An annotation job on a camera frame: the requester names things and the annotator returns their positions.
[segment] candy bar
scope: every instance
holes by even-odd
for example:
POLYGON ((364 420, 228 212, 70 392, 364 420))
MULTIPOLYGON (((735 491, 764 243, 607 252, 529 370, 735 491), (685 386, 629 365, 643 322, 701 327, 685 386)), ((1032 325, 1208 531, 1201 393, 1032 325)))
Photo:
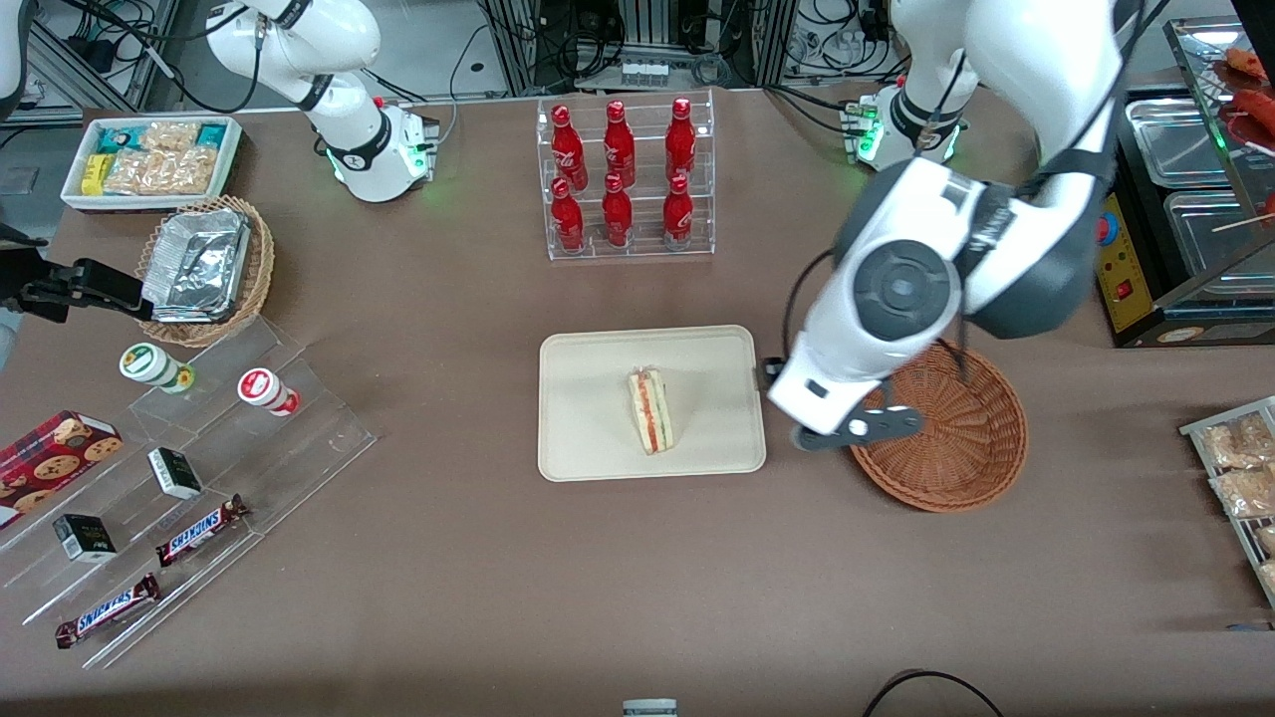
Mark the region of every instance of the candy bar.
POLYGON ((93 630, 101 628, 111 620, 117 620, 121 615, 138 605, 142 605, 148 600, 158 602, 159 597, 159 583, 156 580, 154 574, 147 573, 142 578, 142 582, 103 602, 102 605, 98 605, 93 610, 80 615, 79 620, 70 620, 57 625, 57 633, 55 635, 57 639, 57 648, 66 649, 87 638, 93 630))
POLYGON ((159 566, 167 568, 172 565, 181 555, 195 550, 204 541, 221 532, 222 528, 229 526, 247 512, 247 506, 244 505, 244 500, 236 492, 233 498, 218 505, 217 510, 204 515, 200 522, 157 547, 156 554, 159 555, 159 566))

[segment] label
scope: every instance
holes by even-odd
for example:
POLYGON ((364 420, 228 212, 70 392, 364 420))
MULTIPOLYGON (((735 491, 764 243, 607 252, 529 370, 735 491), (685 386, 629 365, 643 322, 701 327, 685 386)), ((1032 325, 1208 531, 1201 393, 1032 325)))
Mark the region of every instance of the label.
POLYGON ((264 369, 254 369, 244 374, 240 380, 240 395, 255 401, 265 395, 265 389, 270 385, 270 373, 264 369))

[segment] bread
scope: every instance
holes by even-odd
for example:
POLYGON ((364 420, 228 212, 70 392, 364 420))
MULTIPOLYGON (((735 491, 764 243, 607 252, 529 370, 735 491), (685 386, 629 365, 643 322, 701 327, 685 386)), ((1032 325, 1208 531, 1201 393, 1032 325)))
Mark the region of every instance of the bread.
POLYGON ((648 455, 673 447, 673 422, 668 416, 664 398, 664 379, 657 369, 639 369, 629 374, 629 392, 632 395, 638 434, 648 455))

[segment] coca-cola bottle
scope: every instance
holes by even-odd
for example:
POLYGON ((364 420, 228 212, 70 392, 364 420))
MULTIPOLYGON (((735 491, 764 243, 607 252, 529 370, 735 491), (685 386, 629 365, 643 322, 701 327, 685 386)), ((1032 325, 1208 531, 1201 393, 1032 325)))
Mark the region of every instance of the coca-cola bottle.
POLYGON ((664 172, 669 181, 677 175, 691 175, 695 168, 695 125, 691 124, 691 101, 673 100, 673 121, 664 135, 664 172))
POLYGON ((686 175, 678 174, 668 182, 664 198, 664 246, 681 251, 691 244, 691 212, 695 204, 686 194, 686 175))
POLYGON ((571 126, 571 111, 565 105, 556 105, 550 116, 553 119, 553 163, 558 174, 571 182, 572 191, 584 191, 589 186, 589 171, 584 168, 580 133, 571 126))
POLYGON ((602 198, 602 216, 607 222, 607 242, 616 249, 629 246, 634 228, 634 204, 625 193, 617 172, 607 175, 607 195, 602 198))
POLYGON ((607 171, 620 175, 625 186, 638 181, 638 156, 634 149, 634 130, 625 120, 625 103, 616 100, 607 103, 607 134, 602 138, 607 152, 607 171))
POLYGON ((580 213, 580 204, 571 196, 571 185, 562 177, 553 177, 550 190, 553 193, 550 213, 553 214, 553 231, 562 251, 584 251, 584 214, 580 213))

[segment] metal tray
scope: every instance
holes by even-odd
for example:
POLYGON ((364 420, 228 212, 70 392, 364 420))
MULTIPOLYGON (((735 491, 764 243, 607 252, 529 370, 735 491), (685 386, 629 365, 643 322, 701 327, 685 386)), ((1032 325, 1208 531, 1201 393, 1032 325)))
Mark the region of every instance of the metal tray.
MULTIPOLYGON (((1256 239, 1253 226, 1214 233, 1215 227, 1244 218, 1234 191, 1177 191, 1164 200, 1164 212, 1192 276, 1227 265, 1230 256, 1256 239)), ((1270 293, 1275 291, 1275 254, 1267 250, 1205 287, 1210 293, 1270 293)))
POLYGON ((1227 172, 1193 101, 1140 100, 1125 107, 1125 116, 1151 181, 1165 189, 1227 186, 1227 172))

